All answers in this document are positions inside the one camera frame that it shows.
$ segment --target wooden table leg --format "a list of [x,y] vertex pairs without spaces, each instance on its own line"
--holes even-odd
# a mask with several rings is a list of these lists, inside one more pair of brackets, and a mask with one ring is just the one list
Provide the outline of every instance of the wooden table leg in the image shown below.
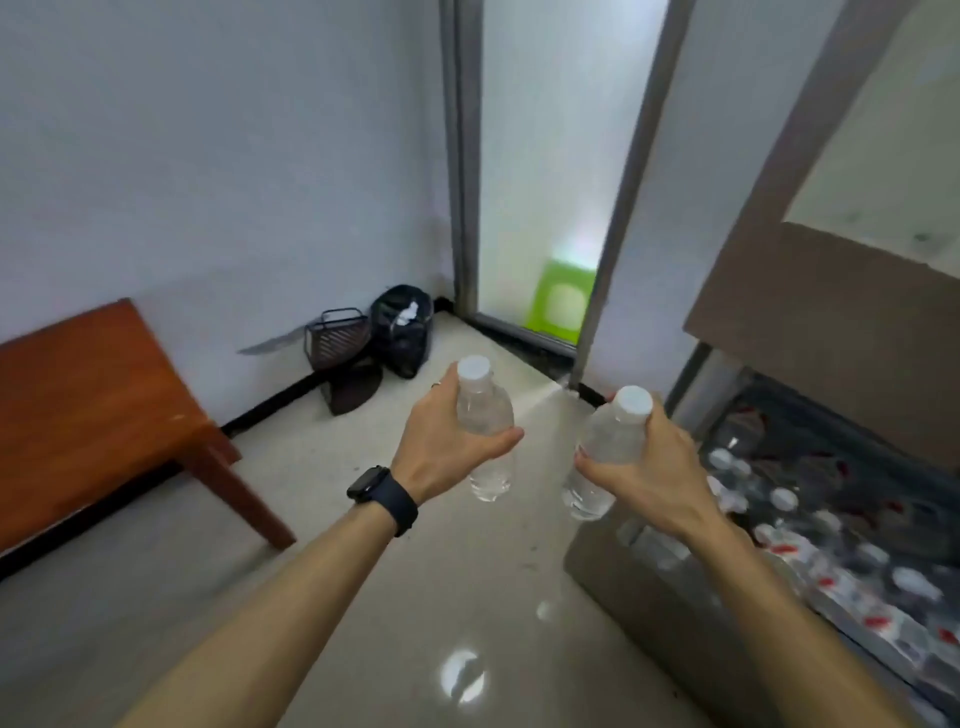
[[228,464],[233,465],[237,462],[243,455],[240,454],[240,450],[230,441],[229,437],[223,433],[223,430],[220,427],[212,427],[210,432],[210,445],[212,445],[216,450],[224,456],[224,459]]
[[229,465],[219,444],[203,444],[178,458],[184,469],[209,488],[274,548],[283,550],[297,537]]

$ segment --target black trash bag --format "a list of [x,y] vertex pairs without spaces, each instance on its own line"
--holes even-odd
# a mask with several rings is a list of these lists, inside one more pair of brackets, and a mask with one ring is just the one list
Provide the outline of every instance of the black trash bag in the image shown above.
[[415,286],[396,285],[373,302],[370,318],[373,355],[397,376],[414,378],[430,356],[433,299]]

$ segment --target case of water bottles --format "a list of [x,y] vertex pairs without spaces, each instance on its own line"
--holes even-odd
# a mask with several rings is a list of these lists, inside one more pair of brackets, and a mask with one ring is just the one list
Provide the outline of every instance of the case of water bottles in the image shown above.
[[[905,683],[929,723],[960,722],[960,480],[760,376],[701,453],[721,509],[798,598]],[[728,619],[669,541],[641,526],[630,545]]]

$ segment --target white bottle cap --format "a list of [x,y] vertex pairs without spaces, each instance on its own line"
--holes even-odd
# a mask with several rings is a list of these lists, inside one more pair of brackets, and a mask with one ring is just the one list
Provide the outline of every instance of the white bottle cap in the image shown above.
[[720,510],[724,513],[746,513],[750,502],[742,493],[727,491],[720,497]]
[[728,449],[717,448],[708,456],[707,461],[718,471],[728,471],[733,467],[733,455]]
[[843,530],[843,522],[835,513],[829,511],[817,511],[813,518],[822,523],[832,533],[840,533]]
[[754,538],[758,544],[769,546],[774,542],[774,536],[777,535],[777,529],[770,523],[761,523],[754,529]]
[[457,376],[465,381],[486,379],[490,374],[490,360],[486,356],[471,354],[457,362]]
[[924,596],[933,601],[943,595],[943,592],[927,581],[926,577],[916,569],[896,567],[893,570],[893,580],[899,588],[912,595]]
[[800,501],[797,500],[797,494],[788,491],[786,488],[777,488],[770,494],[770,502],[774,508],[779,511],[795,511]]
[[890,554],[876,544],[860,544],[860,546],[856,548],[856,551],[865,559],[874,562],[878,566],[886,566],[890,563]]
[[707,487],[710,488],[710,492],[713,493],[713,497],[720,497],[727,492],[724,484],[713,477],[713,475],[707,476]]
[[750,477],[754,474],[754,469],[750,467],[750,463],[746,460],[734,460],[733,472],[740,477]]
[[631,384],[620,387],[613,398],[613,406],[619,411],[621,419],[642,422],[654,411],[654,398],[643,387]]

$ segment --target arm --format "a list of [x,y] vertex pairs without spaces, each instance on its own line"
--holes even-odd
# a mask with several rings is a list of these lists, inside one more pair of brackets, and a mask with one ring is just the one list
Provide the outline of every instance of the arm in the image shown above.
[[[451,366],[407,420],[391,471],[418,505],[523,437],[518,427],[493,437],[464,432],[456,401]],[[393,517],[378,503],[353,506],[153,686],[119,725],[276,725],[395,532]]]
[[719,512],[693,442],[659,404],[647,421],[639,463],[601,465],[578,452],[576,465],[700,558],[787,725],[912,724],[836,634],[786,589],[745,534]]

